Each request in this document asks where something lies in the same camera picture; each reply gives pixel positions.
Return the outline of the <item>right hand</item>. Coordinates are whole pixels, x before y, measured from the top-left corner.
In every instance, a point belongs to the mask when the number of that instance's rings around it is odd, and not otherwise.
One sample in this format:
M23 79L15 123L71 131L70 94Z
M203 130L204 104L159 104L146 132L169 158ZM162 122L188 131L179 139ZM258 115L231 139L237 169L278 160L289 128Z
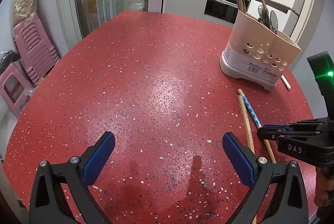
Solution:
M333 191L333 176L324 176L321 168L316 167L316 188L314 203L321 208L329 201L329 192Z

